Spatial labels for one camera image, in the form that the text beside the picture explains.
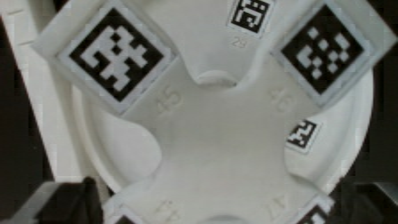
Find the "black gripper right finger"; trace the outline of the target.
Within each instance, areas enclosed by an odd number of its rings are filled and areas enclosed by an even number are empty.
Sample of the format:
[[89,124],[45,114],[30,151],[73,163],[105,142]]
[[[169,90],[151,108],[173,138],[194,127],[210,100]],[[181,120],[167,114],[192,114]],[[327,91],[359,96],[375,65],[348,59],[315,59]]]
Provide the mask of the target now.
[[341,182],[327,224],[398,224],[398,184]]

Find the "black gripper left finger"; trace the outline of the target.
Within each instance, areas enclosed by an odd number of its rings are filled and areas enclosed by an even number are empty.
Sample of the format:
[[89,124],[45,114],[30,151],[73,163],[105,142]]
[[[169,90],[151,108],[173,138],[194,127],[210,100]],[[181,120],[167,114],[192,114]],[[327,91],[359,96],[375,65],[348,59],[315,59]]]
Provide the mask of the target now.
[[96,181],[45,182],[0,224],[103,224]]

